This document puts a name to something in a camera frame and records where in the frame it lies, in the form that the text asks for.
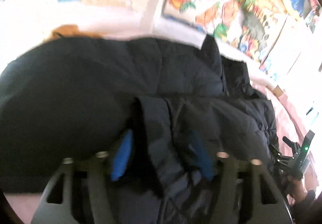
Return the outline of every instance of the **sleeve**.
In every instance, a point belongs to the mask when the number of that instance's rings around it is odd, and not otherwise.
[[[292,217],[296,224],[305,223],[305,217],[311,208],[313,202],[315,200],[315,191],[309,190],[308,194],[306,195],[305,199],[302,200],[300,203],[295,203],[291,209]]]

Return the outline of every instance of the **orange fabric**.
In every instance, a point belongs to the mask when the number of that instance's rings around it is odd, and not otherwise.
[[[48,39],[46,39],[45,42],[56,40],[61,37],[83,37],[83,36],[88,36],[96,39],[102,38],[102,35],[98,32],[81,32],[76,24],[66,24],[52,30],[51,36]]]

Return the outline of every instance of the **hand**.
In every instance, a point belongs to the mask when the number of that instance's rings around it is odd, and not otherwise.
[[[293,189],[290,192],[290,195],[293,199],[295,199],[295,203],[303,201],[308,192],[306,191],[302,180],[293,179],[291,176],[288,176],[288,179],[293,183]]]

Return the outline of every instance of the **screw head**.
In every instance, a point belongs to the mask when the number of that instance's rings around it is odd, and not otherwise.
[[[262,165],[262,162],[260,160],[257,160],[257,159],[251,160],[251,163],[253,165]]]
[[[108,156],[108,152],[107,151],[100,151],[100,152],[96,153],[95,156],[99,159],[106,158]]]
[[[229,158],[229,154],[226,152],[217,152],[217,157],[226,159]]]
[[[74,162],[73,158],[65,158],[62,160],[63,164],[72,164]]]

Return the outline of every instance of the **black plastic mount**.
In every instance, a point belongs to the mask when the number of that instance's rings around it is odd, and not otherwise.
[[[243,180],[246,188],[243,189],[241,211],[246,211],[247,213],[242,223],[292,223],[287,203],[265,166],[255,165],[247,161],[239,161],[230,157],[219,158],[217,166],[221,169],[220,191],[217,202],[213,206],[214,209],[211,211],[210,224],[231,223],[232,216],[236,214],[234,212],[234,204],[236,201],[237,184],[243,182]],[[94,157],[87,161],[75,161],[60,166],[43,192],[32,224],[79,224],[73,218],[71,212],[72,180],[76,170],[87,172],[86,178],[93,223],[116,223],[106,193],[107,184],[105,176],[108,174],[108,171],[102,160]],[[63,189],[62,201],[59,204],[51,203],[50,196],[61,179],[63,179],[61,186]]]
[[[298,180],[302,179],[305,171],[310,165],[308,154],[314,135],[314,132],[310,130],[305,135],[302,146],[300,146],[299,143],[293,142],[284,136],[283,141],[292,149],[292,157],[282,155],[276,147],[270,145],[270,151],[275,158],[275,166],[284,171],[286,175],[290,175]],[[286,183],[283,190],[284,194],[289,194],[292,190],[292,187],[292,182]]]

